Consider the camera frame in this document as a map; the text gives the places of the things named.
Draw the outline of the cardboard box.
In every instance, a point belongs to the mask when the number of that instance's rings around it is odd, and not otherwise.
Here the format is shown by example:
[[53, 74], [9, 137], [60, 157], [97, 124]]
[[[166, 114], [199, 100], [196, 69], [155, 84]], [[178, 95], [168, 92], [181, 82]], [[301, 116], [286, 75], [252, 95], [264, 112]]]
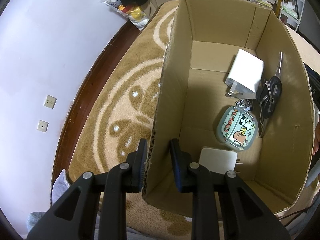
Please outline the cardboard box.
[[145, 201], [191, 215], [192, 197], [174, 183], [170, 140], [198, 161], [201, 150], [230, 150], [215, 136], [235, 98], [225, 80], [239, 49], [264, 62], [263, 77], [276, 73], [283, 52], [282, 93], [263, 137], [237, 152], [240, 177], [275, 214], [296, 203], [308, 175], [315, 133], [308, 75], [286, 27], [271, 9], [242, 0], [180, 0], [166, 52], [153, 123]]

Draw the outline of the snack bag by wall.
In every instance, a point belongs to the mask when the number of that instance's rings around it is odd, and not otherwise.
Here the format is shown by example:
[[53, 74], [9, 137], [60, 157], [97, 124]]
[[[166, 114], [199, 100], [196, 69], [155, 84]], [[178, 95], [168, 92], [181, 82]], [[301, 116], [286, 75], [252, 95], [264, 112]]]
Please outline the snack bag by wall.
[[130, 22], [140, 31], [147, 25], [149, 18], [145, 12], [137, 5], [124, 6], [120, 0], [100, 0], [110, 9], [114, 10], [121, 16], [130, 20]]

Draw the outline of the black car key bundle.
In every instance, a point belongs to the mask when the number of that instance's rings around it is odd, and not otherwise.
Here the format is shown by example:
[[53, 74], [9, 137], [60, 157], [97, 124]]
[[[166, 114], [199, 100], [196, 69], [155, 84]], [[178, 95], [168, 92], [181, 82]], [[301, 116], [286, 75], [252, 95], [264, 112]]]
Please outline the black car key bundle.
[[282, 93], [281, 70], [283, 65], [283, 52], [279, 53], [279, 62], [276, 73], [261, 85], [260, 94], [257, 97], [260, 107], [259, 121], [261, 131], [259, 136], [263, 137], [270, 117], [273, 115], [276, 105]]

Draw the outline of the wall socket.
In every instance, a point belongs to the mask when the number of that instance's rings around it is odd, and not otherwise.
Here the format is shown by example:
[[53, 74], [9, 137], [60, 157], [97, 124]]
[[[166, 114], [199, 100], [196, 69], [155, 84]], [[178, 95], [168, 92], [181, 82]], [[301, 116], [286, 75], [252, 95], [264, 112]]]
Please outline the wall socket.
[[46, 133], [49, 123], [43, 120], [39, 120], [37, 130]]
[[48, 107], [50, 109], [53, 109], [56, 103], [56, 98], [51, 96], [51, 95], [47, 95], [45, 102], [44, 102], [44, 106]]

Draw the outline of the upper wall socket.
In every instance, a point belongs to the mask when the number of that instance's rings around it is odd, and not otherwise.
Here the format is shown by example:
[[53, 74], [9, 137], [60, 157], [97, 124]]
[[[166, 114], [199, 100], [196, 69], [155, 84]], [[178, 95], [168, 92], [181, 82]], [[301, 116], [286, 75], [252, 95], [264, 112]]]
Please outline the upper wall socket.
[[51, 95], [47, 95], [45, 102], [44, 102], [44, 106], [48, 107], [50, 109], [53, 109], [56, 103], [56, 98], [51, 96]]

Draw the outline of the beige patterned carpet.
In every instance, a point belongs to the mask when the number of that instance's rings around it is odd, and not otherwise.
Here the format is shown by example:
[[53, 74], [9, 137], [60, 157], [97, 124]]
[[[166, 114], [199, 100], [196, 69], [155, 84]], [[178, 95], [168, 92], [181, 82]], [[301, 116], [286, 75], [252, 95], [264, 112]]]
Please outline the beige patterned carpet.
[[[85, 171], [104, 173], [124, 162], [142, 138], [147, 140], [150, 149], [163, 64], [179, 2], [167, 2], [159, 8], [105, 84], [73, 154], [68, 169], [72, 181]], [[298, 50], [295, 34], [287, 31]], [[314, 49], [308, 47], [305, 52], [298, 53], [302, 60], [308, 59]], [[274, 214], [285, 218], [291, 211], [303, 208], [311, 202], [318, 188], [317, 183], [311, 187], [304, 185], [290, 209]], [[148, 204], [143, 197], [144, 191], [145, 185], [141, 194], [127, 195], [127, 225], [155, 238], [189, 239], [191, 215], [180, 215]]]

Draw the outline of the white charger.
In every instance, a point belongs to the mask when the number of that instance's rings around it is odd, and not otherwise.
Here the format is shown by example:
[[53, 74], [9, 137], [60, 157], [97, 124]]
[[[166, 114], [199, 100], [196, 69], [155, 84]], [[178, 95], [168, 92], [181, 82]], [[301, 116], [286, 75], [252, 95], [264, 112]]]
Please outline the white charger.
[[199, 164], [210, 172], [225, 174], [228, 171], [234, 171], [236, 165], [243, 164], [237, 157], [234, 151], [204, 147], [200, 153]]

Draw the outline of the white power adapter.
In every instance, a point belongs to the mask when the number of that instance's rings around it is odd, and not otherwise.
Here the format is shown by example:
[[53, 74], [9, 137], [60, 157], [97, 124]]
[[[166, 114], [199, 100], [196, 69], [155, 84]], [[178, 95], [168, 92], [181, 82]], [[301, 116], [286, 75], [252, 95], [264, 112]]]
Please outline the white power adapter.
[[249, 52], [239, 49], [225, 80], [227, 97], [255, 100], [264, 70], [264, 62]]

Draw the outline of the cartoon Cheers earbud case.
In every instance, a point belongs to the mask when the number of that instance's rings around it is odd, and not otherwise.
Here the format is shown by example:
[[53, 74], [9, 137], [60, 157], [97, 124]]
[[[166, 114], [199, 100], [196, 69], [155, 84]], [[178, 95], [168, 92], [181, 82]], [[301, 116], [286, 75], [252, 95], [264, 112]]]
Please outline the cartoon Cheers earbud case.
[[257, 119], [243, 108], [231, 106], [220, 119], [215, 136], [226, 147], [241, 152], [251, 147], [257, 132]]

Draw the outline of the lower wall socket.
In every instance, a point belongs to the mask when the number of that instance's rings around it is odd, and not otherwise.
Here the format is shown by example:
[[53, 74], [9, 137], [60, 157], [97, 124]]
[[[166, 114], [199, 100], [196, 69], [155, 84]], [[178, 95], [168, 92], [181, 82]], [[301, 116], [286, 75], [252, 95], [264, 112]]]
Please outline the lower wall socket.
[[39, 120], [37, 130], [46, 133], [49, 123], [43, 120]]

